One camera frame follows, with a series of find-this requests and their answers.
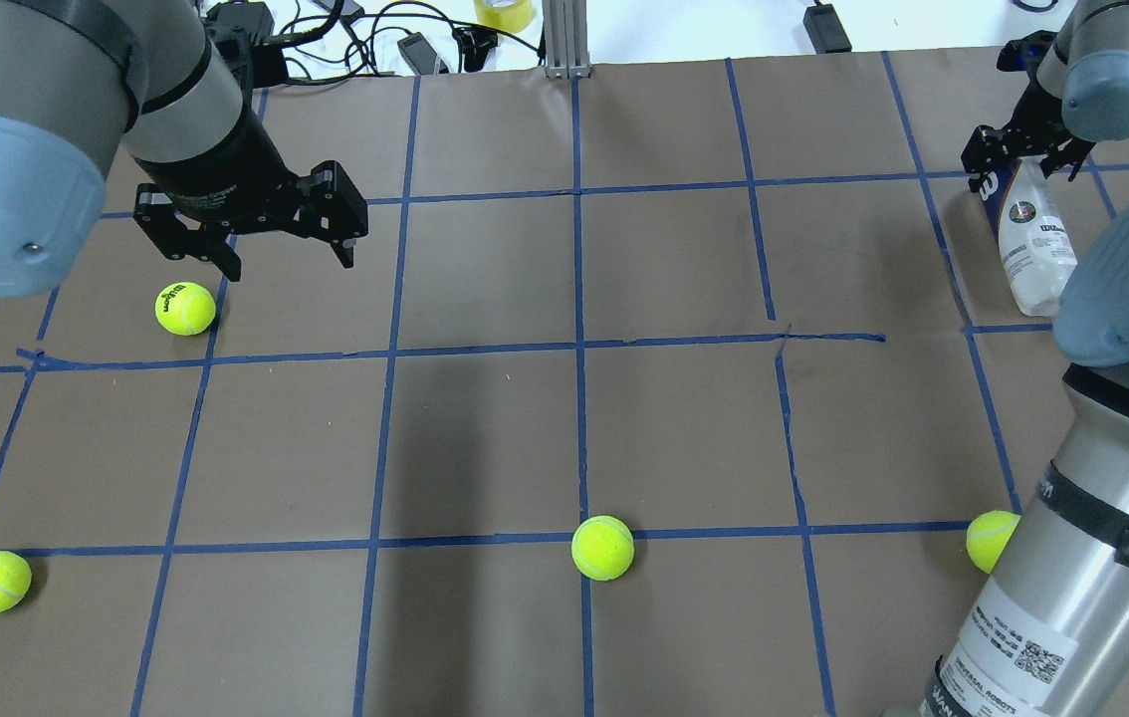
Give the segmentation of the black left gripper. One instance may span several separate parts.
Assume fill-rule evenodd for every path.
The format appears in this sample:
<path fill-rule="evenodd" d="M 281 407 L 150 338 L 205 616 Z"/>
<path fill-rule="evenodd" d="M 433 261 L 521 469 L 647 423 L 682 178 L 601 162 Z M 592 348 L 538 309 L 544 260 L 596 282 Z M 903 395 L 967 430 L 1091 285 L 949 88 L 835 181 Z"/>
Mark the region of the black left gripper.
<path fill-rule="evenodd" d="M 233 231 L 298 231 L 327 244 L 345 269 L 355 266 L 355 246 L 369 231 L 367 200 L 345 168 L 324 160 L 297 176 L 250 100 L 226 135 L 196 157 L 135 163 L 151 180 L 138 184 L 133 199 L 133 221 L 147 241 L 169 262 L 213 264 L 229 282 L 240 282 L 242 272 Z"/>

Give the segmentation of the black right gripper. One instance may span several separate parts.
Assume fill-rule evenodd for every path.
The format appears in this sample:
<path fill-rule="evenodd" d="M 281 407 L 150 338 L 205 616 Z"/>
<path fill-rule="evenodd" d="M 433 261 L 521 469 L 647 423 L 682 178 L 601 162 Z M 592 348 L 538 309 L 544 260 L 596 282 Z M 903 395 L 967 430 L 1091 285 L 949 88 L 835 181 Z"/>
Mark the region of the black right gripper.
<path fill-rule="evenodd" d="M 1030 84 L 1006 125 L 974 128 L 962 150 L 962 167 L 971 191 L 994 195 L 999 172 L 1026 158 L 1038 159 L 1045 178 L 1068 168 L 1068 181 L 1073 181 L 1093 146 L 1064 125 L 1061 100 L 1038 84 Z"/>

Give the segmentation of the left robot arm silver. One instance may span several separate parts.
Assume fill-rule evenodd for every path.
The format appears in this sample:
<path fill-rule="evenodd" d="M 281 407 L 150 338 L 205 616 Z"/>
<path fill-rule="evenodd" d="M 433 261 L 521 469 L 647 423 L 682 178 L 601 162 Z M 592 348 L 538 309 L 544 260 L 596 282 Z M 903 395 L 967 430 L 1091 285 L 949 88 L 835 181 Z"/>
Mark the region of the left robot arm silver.
<path fill-rule="evenodd" d="M 170 262 L 238 281 L 229 237 L 285 231 L 353 265 L 367 200 L 335 160 L 295 173 L 252 108 L 322 32 L 277 35 L 263 3 L 0 1 L 0 298 L 72 272 L 119 151 L 146 175 L 133 221 Z"/>

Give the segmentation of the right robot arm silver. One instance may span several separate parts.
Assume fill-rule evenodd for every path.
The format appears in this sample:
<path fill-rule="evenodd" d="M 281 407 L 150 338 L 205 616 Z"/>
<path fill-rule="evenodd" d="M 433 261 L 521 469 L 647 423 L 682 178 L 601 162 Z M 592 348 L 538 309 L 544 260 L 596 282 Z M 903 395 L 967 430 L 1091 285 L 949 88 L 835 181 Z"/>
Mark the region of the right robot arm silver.
<path fill-rule="evenodd" d="M 891 716 L 1097 716 L 1129 672 L 1129 207 L 1084 257 L 1045 257 L 1045 180 L 1129 139 L 1129 1 L 1079 1 L 1003 46 L 1027 87 L 962 150 L 1019 311 L 1051 318 L 1071 426 L 920 702 Z"/>

